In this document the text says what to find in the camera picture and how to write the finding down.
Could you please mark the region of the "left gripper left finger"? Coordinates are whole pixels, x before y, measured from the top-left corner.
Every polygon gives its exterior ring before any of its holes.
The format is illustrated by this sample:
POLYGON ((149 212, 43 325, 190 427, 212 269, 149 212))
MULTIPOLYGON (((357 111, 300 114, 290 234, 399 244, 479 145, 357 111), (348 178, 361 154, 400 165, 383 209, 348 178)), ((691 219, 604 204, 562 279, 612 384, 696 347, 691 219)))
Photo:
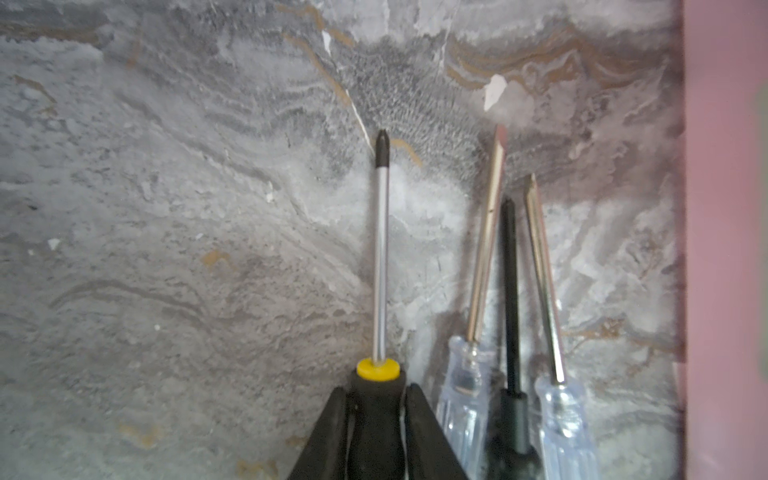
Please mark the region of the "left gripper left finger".
POLYGON ((348 436, 348 394, 336 387, 297 459, 288 480, 344 480, 348 436))

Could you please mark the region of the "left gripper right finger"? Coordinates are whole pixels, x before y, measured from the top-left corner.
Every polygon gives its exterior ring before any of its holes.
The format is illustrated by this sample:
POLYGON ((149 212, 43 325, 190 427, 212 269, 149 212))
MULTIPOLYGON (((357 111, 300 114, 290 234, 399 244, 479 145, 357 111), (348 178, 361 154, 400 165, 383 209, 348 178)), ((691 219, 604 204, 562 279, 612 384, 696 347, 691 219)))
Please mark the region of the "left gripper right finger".
POLYGON ((467 480, 421 387, 405 389, 405 443, 411 480, 467 480))

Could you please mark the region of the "black yellow screwdriver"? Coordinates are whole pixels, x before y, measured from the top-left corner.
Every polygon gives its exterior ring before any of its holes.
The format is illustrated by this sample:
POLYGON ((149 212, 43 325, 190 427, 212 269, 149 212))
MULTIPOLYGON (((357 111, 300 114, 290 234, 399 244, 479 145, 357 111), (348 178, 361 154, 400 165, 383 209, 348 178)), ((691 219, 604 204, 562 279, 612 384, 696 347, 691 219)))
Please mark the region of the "black yellow screwdriver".
POLYGON ((387 355, 387 287, 390 138, 382 129, 375 143, 374 296, 372 352, 352 377, 354 420, 348 449, 349 479, 401 479, 405 453, 400 408, 405 376, 387 355))

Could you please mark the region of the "orange handled screwdriver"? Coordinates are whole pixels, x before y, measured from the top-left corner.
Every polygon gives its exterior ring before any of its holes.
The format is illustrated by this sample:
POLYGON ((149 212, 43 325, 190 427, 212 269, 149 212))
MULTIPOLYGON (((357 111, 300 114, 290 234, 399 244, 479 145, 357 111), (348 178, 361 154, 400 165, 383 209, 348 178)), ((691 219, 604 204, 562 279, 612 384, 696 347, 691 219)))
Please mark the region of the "orange handled screwdriver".
POLYGON ((500 391, 499 428, 494 443, 494 479, 537 479, 541 461, 529 431, 529 400, 523 391, 515 203, 501 203, 501 253, 505 313, 506 383, 500 391))

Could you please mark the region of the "clear handled screwdriver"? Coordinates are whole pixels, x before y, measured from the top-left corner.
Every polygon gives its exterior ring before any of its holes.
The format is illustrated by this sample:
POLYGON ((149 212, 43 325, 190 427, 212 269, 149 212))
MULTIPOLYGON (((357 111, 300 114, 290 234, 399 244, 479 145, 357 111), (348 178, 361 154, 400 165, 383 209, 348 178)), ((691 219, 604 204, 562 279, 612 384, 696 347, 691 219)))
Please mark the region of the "clear handled screwdriver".
POLYGON ((534 174, 527 178, 525 201, 548 348, 549 373, 534 384, 541 407, 539 438, 545 477, 597 480, 599 462, 586 417, 586 391, 578 379, 567 374, 562 354, 543 208, 534 174))
POLYGON ((493 350, 481 343, 502 190, 507 130, 495 129, 488 188, 481 212, 481 228, 465 336, 449 340, 445 381, 436 417, 464 473, 475 479, 481 471, 490 406, 493 350))

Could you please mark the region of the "pink plastic tool box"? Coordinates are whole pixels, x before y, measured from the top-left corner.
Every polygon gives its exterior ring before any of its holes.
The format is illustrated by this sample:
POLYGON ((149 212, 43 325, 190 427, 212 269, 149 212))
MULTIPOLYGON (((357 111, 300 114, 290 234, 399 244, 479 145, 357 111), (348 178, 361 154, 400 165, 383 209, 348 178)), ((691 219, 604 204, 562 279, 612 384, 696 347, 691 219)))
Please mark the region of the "pink plastic tool box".
POLYGON ((683 5, 686 475, 767 475, 767 5, 683 5))

